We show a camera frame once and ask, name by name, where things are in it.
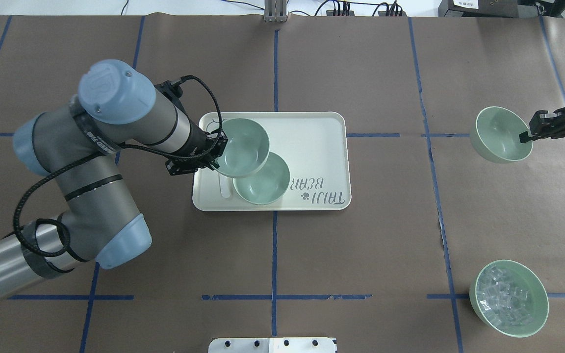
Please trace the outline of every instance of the white floor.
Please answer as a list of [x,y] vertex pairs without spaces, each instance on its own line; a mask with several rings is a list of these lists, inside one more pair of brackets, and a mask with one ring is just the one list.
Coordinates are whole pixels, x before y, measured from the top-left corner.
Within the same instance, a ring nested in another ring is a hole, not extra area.
[[[358,2],[380,3],[378,0],[357,0]],[[264,0],[244,0],[263,7]],[[409,16],[437,16],[437,7],[441,0],[400,0],[398,3]],[[126,0],[0,0],[0,15],[118,15]],[[321,0],[289,0],[288,11],[300,10],[313,15]],[[332,9],[333,3],[326,4],[320,10],[321,15]],[[370,16],[373,5],[352,4],[356,16]],[[238,15],[262,13],[256,7],[234,4],[222,0],[130,0],[125,8],[126,15],[150,13],[168,13],[182,15]]]

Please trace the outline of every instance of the bowl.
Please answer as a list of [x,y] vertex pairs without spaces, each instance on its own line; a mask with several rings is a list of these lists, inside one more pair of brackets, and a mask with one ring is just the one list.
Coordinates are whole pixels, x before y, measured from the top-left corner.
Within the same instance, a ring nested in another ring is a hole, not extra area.
[[228,136],[224,153],[217,159],[220,174],[229,178],[245,178],[257,173],[267,161],[269,136],[265,129],[250,119],[230,119],[222,128]]
[[289,167],[278,154],[269,152],[265,165],[246,178],[232,181],[237,194],[255,205],[267,205],[280,199],[290,181]]
[[521,161],[531,154],[533,141],[520,143],[529,128],[511,110],[487,107],[481,110],[470,131],[470,143],[477,153],[494,163]]
[[529,337],[549,317],[549,299],[533,271],[511,260],[485,266],[470,286],[470,303],[488,326],[510,337]]

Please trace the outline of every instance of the white mounting plate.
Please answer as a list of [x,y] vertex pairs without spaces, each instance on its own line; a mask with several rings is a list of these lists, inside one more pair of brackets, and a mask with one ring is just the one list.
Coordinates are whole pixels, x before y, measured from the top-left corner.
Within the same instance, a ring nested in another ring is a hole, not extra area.
[[214,339],[208,346],[208,353],[336,353],[336,342],[328,337]]
[[[224,120],[245,118],[269,135],[271,152],[280,155],[291,173],[287,192],[269,205],[253,205],[237,194],[222,197],[217,172],[198,170],[193,179],[193,205],[202,211],[343,210],[350,204],[350,170],[346,124],[336,112],[224,112]],[[217,129],[217,113],[204,114],[200,129]]]

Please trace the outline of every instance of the white bracket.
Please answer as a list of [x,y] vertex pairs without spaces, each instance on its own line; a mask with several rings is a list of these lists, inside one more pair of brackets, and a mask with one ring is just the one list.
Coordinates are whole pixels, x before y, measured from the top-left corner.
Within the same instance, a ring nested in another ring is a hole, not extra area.
[[337,353],[337,340],[328,337],[214,339],[208,353]]
[[287,22],[287,0],[265,0],[265,22]]

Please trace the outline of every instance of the white tray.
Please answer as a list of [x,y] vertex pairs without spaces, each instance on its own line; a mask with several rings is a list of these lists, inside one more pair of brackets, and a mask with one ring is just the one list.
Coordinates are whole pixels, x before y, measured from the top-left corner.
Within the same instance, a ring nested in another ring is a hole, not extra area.
[[[269,205],[253,205],[237,194],[222,197],[217,172],[202,169],[193,180],[193,205],[202,211],[342,210],[350,204],[346,124],[336,112],[225,112],[224,120],[246,118],[269,135],[269,150],[291,174],[287,192]],[[214,130],[217,113],[204,114],[200,129]]]

